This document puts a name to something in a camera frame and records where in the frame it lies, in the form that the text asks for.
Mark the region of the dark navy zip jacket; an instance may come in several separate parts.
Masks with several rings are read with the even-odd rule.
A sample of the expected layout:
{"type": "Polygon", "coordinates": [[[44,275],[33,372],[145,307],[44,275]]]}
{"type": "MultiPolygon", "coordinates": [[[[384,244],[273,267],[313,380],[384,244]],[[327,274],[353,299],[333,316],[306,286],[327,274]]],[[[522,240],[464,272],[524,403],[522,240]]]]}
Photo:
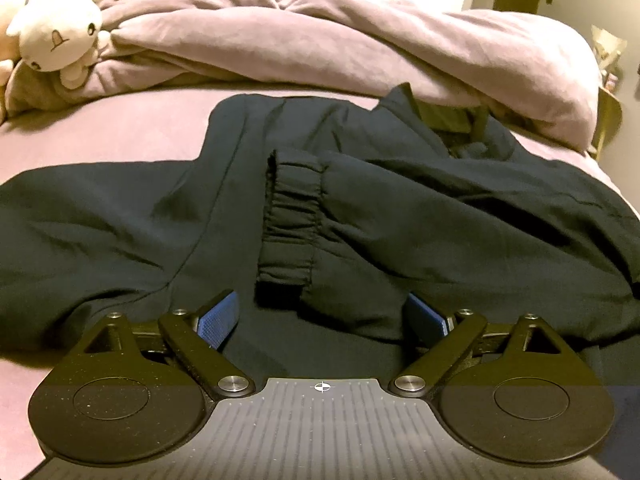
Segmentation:
{"type": "Polygon", "coordinates": [[[405,302],[542,316],[609,385],[639,380],[639,220],[487,115],[472,141],[408,86],[372,110],[232,96],[180,162],[38,168],[1,188],[1,347],[70,348],[232,288],[248,372],[388,374],[427,343],[405,302]]]}

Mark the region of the pink bed sheet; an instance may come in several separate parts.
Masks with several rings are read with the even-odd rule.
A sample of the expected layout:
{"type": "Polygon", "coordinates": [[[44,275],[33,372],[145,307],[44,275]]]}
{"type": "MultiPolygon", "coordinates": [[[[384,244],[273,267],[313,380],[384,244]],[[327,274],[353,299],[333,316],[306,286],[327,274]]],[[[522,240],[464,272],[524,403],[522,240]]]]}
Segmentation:
{"type": "MultiPolygon", "coordinates": [[[[192,160],[213,109],[242,94],[256,93],[148,91],[23,115],[1,129],[1,187],[38,168],[192,160]]],[[[195,333],[208,301],[149,321],[108,312],[67,349],[1,347],[2,476],[638,477],[639,381],[607,384],[538,314],[436,309],[452,331],[401,348],[388,374],[262,376],[228,356],[240,296],[220,348],[195,333]]]]}

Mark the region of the pink crumpled duvet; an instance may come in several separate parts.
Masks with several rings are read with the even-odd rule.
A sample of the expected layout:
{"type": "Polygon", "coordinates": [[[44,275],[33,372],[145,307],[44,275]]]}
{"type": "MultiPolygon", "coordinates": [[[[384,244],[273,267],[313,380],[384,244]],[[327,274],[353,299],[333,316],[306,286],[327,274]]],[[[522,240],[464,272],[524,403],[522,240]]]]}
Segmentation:
{"type": "Polygon", "coordinates": [[[206,80],[300,84],[423,102],[485,105],[583,151],[597,123],[599,70],[587,41],[544,16],[440,12],[395,0],[103,0],[111,35],[86,83],[18,64],[10,115],[64,110],[206,80]]]}

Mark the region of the yellow side table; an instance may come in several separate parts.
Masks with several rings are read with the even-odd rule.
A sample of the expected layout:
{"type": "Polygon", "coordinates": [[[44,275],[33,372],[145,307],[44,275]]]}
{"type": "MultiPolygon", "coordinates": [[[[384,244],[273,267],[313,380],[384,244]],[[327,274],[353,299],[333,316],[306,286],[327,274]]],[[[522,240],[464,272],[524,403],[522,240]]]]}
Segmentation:
{"type": "Polygon", "coordinates": [[[623,110],[620,100],[613,93],[600,87],[597,125],[588,151],[593,159],[599,160],[601,158],[605,143],[620,130],[622,119],[623,110]]]}

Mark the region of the paper bouquet on table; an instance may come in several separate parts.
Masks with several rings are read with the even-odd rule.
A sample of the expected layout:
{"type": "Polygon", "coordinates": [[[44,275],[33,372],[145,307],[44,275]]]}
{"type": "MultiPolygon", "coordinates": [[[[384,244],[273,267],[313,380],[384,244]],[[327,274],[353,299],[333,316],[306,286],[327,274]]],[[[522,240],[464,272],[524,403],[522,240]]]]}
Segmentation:
{"type": "Polygon", "coordinates": [[[608,74],[626,50],[628,41],[596,25],[591,26],[591,39],[592,52],[600,70],[601,84],[605,84],[608,74]]]}

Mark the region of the white plush toy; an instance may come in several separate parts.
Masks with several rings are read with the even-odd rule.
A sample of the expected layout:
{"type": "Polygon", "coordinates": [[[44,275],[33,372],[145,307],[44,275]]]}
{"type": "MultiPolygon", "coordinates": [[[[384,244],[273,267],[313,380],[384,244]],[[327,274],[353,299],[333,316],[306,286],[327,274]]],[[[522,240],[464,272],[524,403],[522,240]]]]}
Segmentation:
{"type": "Polygon", "coordinates": [[[111,39],[103,28],[102,0],[27,0],[6,33],[17,40],[24,64],[57,72],[70,90],[81,87],[111,39]]]}

